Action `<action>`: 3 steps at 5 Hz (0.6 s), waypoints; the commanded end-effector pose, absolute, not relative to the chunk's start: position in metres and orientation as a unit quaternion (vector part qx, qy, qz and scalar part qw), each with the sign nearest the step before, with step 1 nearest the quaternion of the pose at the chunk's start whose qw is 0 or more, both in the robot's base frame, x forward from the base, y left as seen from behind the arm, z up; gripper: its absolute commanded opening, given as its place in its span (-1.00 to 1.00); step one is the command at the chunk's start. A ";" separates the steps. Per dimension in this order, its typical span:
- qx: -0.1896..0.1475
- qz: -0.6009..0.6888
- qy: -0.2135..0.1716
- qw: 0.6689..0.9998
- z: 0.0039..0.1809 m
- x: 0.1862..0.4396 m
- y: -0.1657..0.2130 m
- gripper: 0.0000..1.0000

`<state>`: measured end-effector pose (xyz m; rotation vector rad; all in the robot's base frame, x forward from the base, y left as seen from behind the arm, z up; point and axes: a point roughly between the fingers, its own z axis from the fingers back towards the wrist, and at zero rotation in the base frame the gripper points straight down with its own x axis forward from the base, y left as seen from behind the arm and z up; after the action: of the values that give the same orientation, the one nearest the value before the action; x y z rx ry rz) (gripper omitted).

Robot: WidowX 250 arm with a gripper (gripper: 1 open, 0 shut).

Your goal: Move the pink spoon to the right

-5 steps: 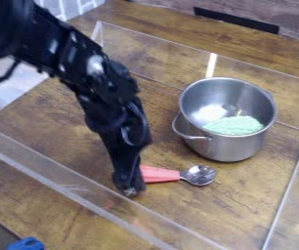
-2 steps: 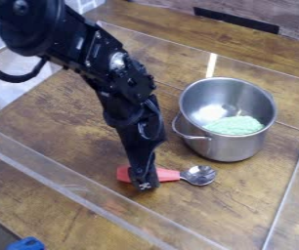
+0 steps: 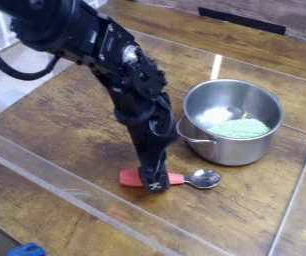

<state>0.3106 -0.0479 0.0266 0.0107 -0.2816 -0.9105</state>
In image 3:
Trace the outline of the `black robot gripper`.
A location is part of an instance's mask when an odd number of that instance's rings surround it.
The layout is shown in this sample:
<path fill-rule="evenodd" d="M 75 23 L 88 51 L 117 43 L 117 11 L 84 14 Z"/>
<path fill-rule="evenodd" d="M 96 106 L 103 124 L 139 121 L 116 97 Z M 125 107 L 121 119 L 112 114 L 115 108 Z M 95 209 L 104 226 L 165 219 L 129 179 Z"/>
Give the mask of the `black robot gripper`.
<path fill-rule="evenodd" d="M 177 138 L 169 96 L 161 92 L 152 100 L 135 92 L 108 90 L 115 104 L 115 117 L 127 126 L 141 163 L 139 178 L 149 192 L 169 189 L 165 169 L 167 147 Z"/>

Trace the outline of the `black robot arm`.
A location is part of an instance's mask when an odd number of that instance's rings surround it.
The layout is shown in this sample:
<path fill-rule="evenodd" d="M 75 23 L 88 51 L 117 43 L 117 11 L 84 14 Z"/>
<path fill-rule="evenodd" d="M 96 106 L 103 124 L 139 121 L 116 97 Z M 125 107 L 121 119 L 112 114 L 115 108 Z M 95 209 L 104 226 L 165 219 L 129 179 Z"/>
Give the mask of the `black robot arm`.
<path fill-rule="evenodd" d="M 17 71 L 0 57 L 0 70 L 31 81 L 51 73 L 60 59 L 88 66 L 131 134 L 143 186 L 151 192 L 167 190 L 167 147 L 177 138 L 173 110 L 163 91 L 165 73 L 133 35 L 83 0 L 0 0 L 0 11 L 11 16 L 11 30 L 21 43 L 53 55 L 35 73 Z"/>

